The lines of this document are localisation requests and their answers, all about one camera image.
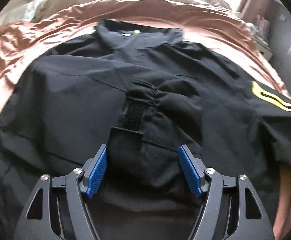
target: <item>curtain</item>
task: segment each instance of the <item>curtain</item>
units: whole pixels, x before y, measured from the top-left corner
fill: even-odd
[[[238,11],[245,22],[256,23],[256,16],[264,17],[268,0],[241,0]]]

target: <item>black shirt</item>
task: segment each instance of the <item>black shirt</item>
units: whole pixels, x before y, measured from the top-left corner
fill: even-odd
[[[177,162],[182,144],[222,175],[246,174],[273,223],[291,100],[181,29],[102,20],[36,59],[0,115],[6,233],[42,174],[66,175],[105,143],[109,166],[89,202],[101,239],[187,239],[200,201]]]

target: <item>silver bolt head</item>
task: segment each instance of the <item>silver bolt head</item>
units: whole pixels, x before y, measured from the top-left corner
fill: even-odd
[[[73,173],[74,174],[80,174],[82,172],[82,169],[81,168],[75,168],[74,170],[73,170]]]
[[[206,168],[206,172],[208,174],[214,174],[215,173],[215,169],[213,169],[213,168]]]
[[[41,180],[43,180],[43,181],[47,180],[48,178],[49,178],[49,175],[48,174],[43,174],[41,176]]]
[[[242,179],[242,180],[247,180],[247,175],[245,175],[245,174],[240,174],[240,175],[239,175],[239,178]]]

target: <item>blue rubber pad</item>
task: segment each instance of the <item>blue rubber pad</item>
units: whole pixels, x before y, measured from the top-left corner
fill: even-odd
[[[182,146],[178,148],[178,161],[191,192],[197,197],[201,197],[200,177]]]
[[[88,182],[88,189],[86,192],[86,195],[88,198],[92,198],[92,195],[97,193],[99,186],[101,184],[103,175],[107,168],[107,148],[105,148],[100,155],[100,158],[98,159],[94,169],[92,170],[89,182]]]

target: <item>yellow embroidered patch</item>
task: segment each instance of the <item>yellow embroidered patch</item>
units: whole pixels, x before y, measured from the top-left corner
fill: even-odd
[[[285,101],[283,101],[281,98],[279,98],[278,96],[271,94],[270,92],[264,90],[262,87],[260,87],[260,85],[253,81],[252,82],[252,92],[253,94],[255,94],[258,98],[267,101],[271,104],[276,105],[277,107],[285,110],[285,111],[289,111],[291,112],[291,103],[287,103]]]

